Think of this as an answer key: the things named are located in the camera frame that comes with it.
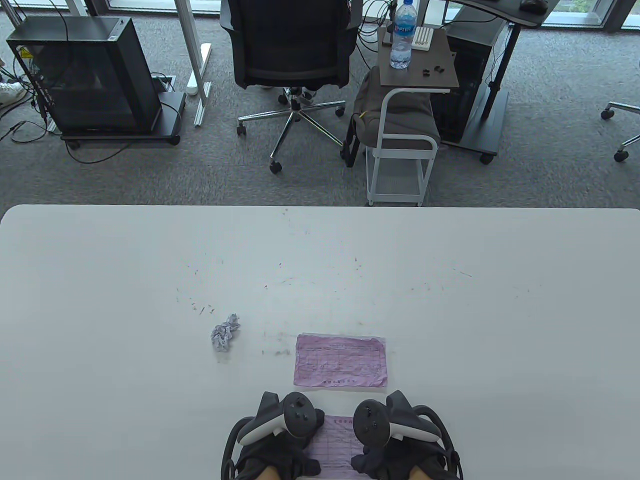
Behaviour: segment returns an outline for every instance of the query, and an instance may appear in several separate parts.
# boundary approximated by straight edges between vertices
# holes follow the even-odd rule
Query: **vr controller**
[[[419,407],[412,407],[403,393],[396,390],[387,397],[386,406],[377,400],[360,403],[353,414],[353,431],[366,447],[384,447],[390,438],[439,441],[440,429],[419,415]]]
[[[421,415],[427,415],[433,422]],[[283,431],[296,438],[305,438],[312,434],[316,422],[316,410],[302,393],[291,392],[282,401],[277,394],[263,393],[256,416],[239,420],[229,434],[222,459],[221,480],[234,478],[232,455],[236,442],[242,446],[251,445]],[[384,447],[391,438],[402,440],[407,437],[423,442],[442,439],[447,469],[459,470],[462,478],[460,457],[438,415],[424,405],[412,407],[400,390],[387,397],[386,405],[377,400],[360,403],[353,414],[353,431],[358,440],[370,448]]]
[[[307,397],[299,392],[291,392],[282,401],[271,392],[262,394],[258,413],[238,432],[240,445],[251,445],[267,435],[277,435],[288,431],[291,435],[304,438],[316,427],[316,410]]]

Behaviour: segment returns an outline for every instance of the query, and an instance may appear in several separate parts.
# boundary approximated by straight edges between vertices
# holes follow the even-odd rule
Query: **white table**
[[[15,207],[0,477],[216,479],[319,332],[386,337],[387,391],[440,414],[469,479],[635,480],[639,240],[624,210]]]

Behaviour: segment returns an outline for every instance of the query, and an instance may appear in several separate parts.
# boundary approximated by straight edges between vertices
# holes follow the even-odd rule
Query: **black computer tower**
[[[451,93],[431,96],[433,117],[443,141],[459,142],[469,117],[477,108],[478,91],[484,91],[480,86],[493,63],[492,49],[500,47],[495,44],[506,25],[506,21],[494,18],[489,13],[463,6],[446,27],[449,47],[456,54],[454,66],[460,87]]]
[[[131,18],[29,16],[7,43],[63,134],[153,130],[162,105]]]

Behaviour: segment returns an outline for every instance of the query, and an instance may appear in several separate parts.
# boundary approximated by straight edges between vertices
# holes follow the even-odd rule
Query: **bottle label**
[[[414,31],[415,31],[415,25],[412,25],[412,24],[397,23],[394,26],[394,35],[397,35],[397,36],[409,37],[413,35]]]

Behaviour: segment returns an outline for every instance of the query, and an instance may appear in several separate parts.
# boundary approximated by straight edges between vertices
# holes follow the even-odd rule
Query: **shoe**
[[[0,108],[19,102],[27,91],[19,83],[0,83]]]
[[[300,94],[300,103],[308,107],[314,102],[315,96],[315,90],[309,90],[308,88],[302,87],[302,93]]]

